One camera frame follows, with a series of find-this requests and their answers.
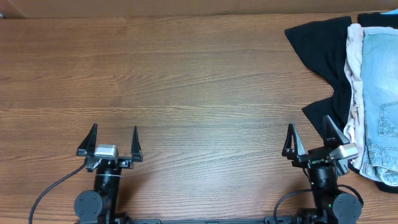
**white cloth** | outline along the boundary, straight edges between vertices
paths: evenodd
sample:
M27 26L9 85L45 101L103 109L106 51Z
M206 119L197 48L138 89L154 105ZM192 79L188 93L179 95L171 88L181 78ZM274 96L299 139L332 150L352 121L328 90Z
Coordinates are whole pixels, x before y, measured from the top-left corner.
M364 29L359 24L351 24L348 27L346 42L347 58L344 71L351 84L351 105L349 108L348 122L344 127L344 135L354 142L359 151L359 157L353 162L356 169L360 169L365 145L365 123L363 104L363 83L361 79L362 46Z

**blue denim jeans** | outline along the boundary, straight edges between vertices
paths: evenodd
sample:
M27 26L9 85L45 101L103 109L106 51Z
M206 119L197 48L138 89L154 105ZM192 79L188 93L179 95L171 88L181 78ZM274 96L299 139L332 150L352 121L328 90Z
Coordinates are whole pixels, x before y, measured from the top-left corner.
M365 29L361 78L366 142L359 172L398 186L398 30Z

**blue fabric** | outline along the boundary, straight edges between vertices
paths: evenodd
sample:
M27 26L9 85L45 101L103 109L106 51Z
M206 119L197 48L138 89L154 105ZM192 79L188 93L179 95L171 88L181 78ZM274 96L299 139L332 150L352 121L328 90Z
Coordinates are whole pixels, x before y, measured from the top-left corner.
M395 15L395 14L398 14L398 9L382 13L382 15Z
M365 29L361 78L366 145L360 173L398 186L398 30Z

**black cloth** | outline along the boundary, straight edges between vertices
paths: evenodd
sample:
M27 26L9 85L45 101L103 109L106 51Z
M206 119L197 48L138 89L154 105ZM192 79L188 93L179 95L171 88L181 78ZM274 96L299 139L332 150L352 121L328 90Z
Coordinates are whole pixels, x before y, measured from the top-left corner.
M343 130L348 120L351 85L345 73L347 27L351 17L316 21L285 30L285 35L303 64L323 77L334 89L333 96L303 108L321 136L322 119L329 115Z
M378 12L358 15L358 23L362 27L392 27L398 29L398 14L385 15ZM383 182L375 182L379 190L387 193L398 194L398 187L391 187Z
M362 27L381 26L398 29L398 14L385 15L378 12L371 14L364 13L358 15L358 23L361 24Z

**wooden table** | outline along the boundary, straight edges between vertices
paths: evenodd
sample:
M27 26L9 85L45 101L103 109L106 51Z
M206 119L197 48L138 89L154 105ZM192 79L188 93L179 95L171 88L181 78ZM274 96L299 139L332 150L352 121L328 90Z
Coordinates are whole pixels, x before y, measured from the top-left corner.
M301 63L284 30L344 14L0 21L0 223L27 223L50 184L97 143L128 154L138 126L144 162L124 170L119 210L133 218L262 218L309 188L281 156L287 125L307 149L322 140L301 108L331 87ZM80 172L39 204L34 223L73 223ZM398 195L350 173L366 202L359 223L396 223ZM280 214L312 207L310 194Z

